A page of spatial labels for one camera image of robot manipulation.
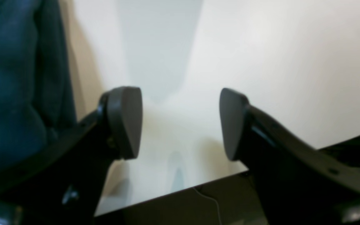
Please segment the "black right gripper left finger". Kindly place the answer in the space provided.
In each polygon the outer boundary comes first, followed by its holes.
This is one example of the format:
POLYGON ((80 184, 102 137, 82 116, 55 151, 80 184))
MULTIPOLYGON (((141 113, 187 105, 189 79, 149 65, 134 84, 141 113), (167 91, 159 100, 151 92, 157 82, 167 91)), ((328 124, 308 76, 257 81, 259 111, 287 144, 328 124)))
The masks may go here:
POLYGON ((0 172, 0 225, 93 225, 109 168, 138 157, 139 87, 105 92, 59 140, 0 172))

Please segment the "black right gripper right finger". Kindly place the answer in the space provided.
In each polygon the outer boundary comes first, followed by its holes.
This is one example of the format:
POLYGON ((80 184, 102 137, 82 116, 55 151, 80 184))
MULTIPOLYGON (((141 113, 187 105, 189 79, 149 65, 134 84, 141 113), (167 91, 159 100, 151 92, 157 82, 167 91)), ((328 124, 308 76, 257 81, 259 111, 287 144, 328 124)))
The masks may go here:
POLYGON ((224 149, 245 165, 270 225, 360 225, 360 135, 319 150, 223 88, 224 149))

